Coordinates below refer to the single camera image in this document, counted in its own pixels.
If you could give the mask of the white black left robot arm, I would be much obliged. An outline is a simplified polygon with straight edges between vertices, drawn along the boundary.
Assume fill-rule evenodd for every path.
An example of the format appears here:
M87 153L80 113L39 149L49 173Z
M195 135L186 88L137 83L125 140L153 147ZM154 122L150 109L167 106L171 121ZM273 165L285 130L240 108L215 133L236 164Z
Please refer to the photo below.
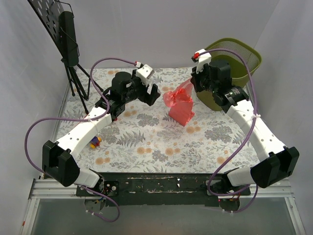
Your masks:
M65 187L84 185L92 195L100 195L104 184L99 174L79 167L76 158L103 128L125 111L127 103L136 99L149 106L155 103L160 93L156 84L150 86L148 83L153 73L154 70L148 65L132 73L116 73L111 86L103 91L102 98L82 122L55 142L47 141L43 145L43 171Z

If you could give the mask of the red torn trash bag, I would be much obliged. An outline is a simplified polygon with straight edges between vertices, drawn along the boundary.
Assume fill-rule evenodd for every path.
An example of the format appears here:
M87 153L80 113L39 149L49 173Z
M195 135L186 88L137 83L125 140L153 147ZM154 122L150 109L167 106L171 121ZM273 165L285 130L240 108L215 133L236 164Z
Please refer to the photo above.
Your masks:
M193 84L191 79L184 81L174 91L163 94L163 101L170 108L169 117L185 126L194 116L193 99L191 97Z

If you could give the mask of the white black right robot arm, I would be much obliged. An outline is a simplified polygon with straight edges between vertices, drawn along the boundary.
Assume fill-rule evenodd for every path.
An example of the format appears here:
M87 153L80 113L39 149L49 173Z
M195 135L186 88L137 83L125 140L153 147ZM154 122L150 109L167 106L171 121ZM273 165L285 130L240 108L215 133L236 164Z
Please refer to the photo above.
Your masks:
M266 188L292 175L299 158L295 147L287 147L266 126L247 93L232 85L231 68L226 60L198 61L192 69L195 91L210 91L215 103L232 118L252 144L259 163L253 167L229 170L221 180L211 183L213 193L234 194L239 187L256 184Z

